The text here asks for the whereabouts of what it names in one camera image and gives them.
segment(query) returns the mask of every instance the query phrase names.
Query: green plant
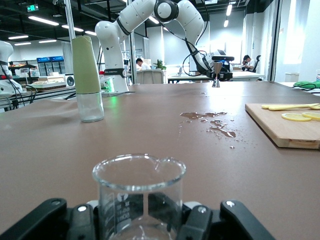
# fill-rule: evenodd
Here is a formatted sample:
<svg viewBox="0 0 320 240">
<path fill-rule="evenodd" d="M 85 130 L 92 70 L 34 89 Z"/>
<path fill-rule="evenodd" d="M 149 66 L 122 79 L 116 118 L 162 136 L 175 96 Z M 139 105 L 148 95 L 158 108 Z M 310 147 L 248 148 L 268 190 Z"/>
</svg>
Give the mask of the green plant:
<svg viewBox="0 0 320 240">
<path fill-rule="evenodd" d="M 154 63 L 154 64 L 156 65 L 157 69 L 161 69 L 161 70 L 166 70 L 167 69 L 167 67 L 163 65 L 162 60 L 158 59 L 157 62 Z"/>
</svg>

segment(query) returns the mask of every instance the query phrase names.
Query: person in white shirt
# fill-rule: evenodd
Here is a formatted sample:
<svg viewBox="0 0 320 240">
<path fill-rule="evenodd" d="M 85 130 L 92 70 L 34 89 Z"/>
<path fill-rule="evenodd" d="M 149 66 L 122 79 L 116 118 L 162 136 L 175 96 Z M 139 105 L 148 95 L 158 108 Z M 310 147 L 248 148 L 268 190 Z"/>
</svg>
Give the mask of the person in white shirt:
<svg viewBox="0 0 320 240">
<path fill-rule="evenodd" d="M 139 67 L 141 67 L 141 70 L 151 69 L 151 67 L 150 67 L 148 64 L 146 64 L 144 61 L 142 61 L 141 58 L 137 58 L 137 59 L 135 60 L 135 63 L 136 63 Z"/>
<path fill-rule="evenodd" d="M 249 55 L 245 55 L 243 61 L 246 62 L 246 65 L 243 66 L 244 71 L 252 72 L 255 67 L 256 61 L 254 59 L 251 59 Z"/>
</svg>

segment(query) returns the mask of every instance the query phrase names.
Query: green exit sign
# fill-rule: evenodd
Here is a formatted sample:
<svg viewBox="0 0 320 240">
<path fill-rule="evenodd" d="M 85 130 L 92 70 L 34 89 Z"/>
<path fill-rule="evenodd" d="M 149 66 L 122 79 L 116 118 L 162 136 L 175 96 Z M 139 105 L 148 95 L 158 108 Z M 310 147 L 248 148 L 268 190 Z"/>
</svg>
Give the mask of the green exit sign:
<svg viewBox="0 0 320 240">
<path fill-rule="evenodd" d="M 38 4 L 34 4 L 34 5 L 26 6 L 26 9 L 28 10 L 28 12 L 34 12 L 34 11 L 38 11 L 39 7 L 38 7 Z"/>
</svg>

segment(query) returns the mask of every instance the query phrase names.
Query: display refrigerator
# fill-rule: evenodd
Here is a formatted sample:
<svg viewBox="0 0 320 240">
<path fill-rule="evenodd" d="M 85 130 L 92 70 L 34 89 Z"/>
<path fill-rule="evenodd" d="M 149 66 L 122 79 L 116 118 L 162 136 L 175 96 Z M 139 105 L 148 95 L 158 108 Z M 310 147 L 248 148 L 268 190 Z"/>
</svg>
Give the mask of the display refrigerator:
<svg viewBox="0 0 320 240">
<path fill-rule="evenodd" d="M 66 73 L 63 56 L 38 57 L 36 61 L 39 66 L 40 76 L 49 76 L 53 72 Z"/>
</svg>

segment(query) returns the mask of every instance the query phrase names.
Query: beaker rim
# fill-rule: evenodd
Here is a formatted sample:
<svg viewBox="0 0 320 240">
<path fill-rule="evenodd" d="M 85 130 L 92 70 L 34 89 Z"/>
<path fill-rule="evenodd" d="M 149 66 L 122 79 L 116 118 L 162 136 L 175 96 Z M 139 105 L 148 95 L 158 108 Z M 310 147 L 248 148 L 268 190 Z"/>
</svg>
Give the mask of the beaker rim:
<svg viewBox="0 0 320 240">
<path fill-rule="evenodd" d="M 98 176 L 102 166 L 108 165 L 115 161 L 127 160 L 129 158 L 146 158 L 146 159 L 148 158 L 158 163 L 163 163 L 164 161 L 168 163 L 170 162 L 170 163 L 173 163 L 176 167 L 178 167 L 179 173 L 176 174 L 174 177 L 171 177 L 170 179 L 167 179 L 165 181 L 160 181 L 154 184 L 135 184 L 135 185 L 114 183 L 106 179 L 102 179 L 101 177 Z M 102 162 L 94 166 L 92 170 L 92 176 L 93 176 L 93 179 L 97 181 L 100 185 L 106 186 L 111 189 L 128 191 L 128 192 L 149 192 L 149 191 L 154 191 L 157 189 L 162 189 L 162 188 L 172 186 L 173 184 L 177 183 L 182 179 L 182 177 L 186 173 L 186 170 L 187 170 L 186 165 L 182 161 L 176 160 L 173 157 L 166 157 L 163 159 L 159 159 L 147 153 L 134 153 L 134 154 L 117 155 L 115 157 L 110 157 L 110 158 L 107 158 L 106 160 L 103 160 Z"/>
</svg>

